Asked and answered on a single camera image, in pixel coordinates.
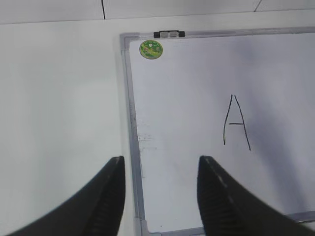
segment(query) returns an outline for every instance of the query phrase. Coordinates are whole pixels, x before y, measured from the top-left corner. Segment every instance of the black marker writing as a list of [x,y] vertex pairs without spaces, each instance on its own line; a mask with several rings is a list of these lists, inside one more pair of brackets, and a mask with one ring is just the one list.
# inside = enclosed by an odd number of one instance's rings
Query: black marker writing
[[246,137],[246,140],[247,140],[247,144],[248,144],[249,149],[251,150],[251,145],[250,145],[250,142],[249,142],[249,140],[248,140],[247,131],[246,131],[246,126],[245,126],[245,121],[244,121],[244,116],[243,116],[243,112],[242,112],[240,103],[238,102],[236,96],[235,96],[235,95],[233,96],[232,94],[231,94],[231,99],[230,99],[230,103],[229,103],[229,105],[228,105],[228,110],[227,110],[227,113],[226,113],[225,122],[224,122],[224,127],[223,127],[223,144],[225,145],[225,143],[226,143],[225,129],[226,129],[227,118],[228,118],[228,115],[229,115],[229,113],[230,113],[230,109],[231,109],[231,104],[232,104],[233,97],[235,98],[235,101],[236,101],[236,103],[237,103],[238,109],[240,110],[240,114],[241,114],[241,117],[242,117],[242,123],[229,123],[229,125],[243,125],[243,127],[244,127],[244,132],[245,132],[245,137]]

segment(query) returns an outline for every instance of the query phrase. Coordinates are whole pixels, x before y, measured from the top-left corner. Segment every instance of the green magnet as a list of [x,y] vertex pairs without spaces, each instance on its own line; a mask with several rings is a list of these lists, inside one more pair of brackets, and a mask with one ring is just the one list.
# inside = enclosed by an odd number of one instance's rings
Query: green magnet
[[140,54],[146,59],[157,59],[163,53],[160,43],[154,40],[147,40],[140,45]]

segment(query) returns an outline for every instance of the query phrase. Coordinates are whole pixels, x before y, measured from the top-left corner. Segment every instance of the white board surface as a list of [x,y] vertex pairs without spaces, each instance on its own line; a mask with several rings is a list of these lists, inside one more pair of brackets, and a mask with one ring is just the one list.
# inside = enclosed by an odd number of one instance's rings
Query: white board surface
[[[137,132],[150,232],[202,227],[198,159],[213,156],[283,214],[315,210],[315,34],[131,42]],[[251,150],[233,99],[244,115]]]

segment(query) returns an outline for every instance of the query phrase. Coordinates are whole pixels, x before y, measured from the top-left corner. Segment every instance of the sticker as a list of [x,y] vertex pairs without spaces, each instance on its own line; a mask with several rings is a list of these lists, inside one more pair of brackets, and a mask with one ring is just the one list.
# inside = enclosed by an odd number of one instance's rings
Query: sticker
[[146,59],[157,59],[163,53],[163,48],[160,43],[154,40],[147,40],[140,45],[140,54]]

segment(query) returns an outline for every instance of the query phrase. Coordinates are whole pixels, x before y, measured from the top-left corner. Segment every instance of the whiteboard clip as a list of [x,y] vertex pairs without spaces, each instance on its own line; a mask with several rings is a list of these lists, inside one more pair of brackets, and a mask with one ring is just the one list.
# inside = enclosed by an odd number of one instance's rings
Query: whiteboard clip
[[179,38],[185,37],[185,31],[164,30],[153,33],[154,38]]

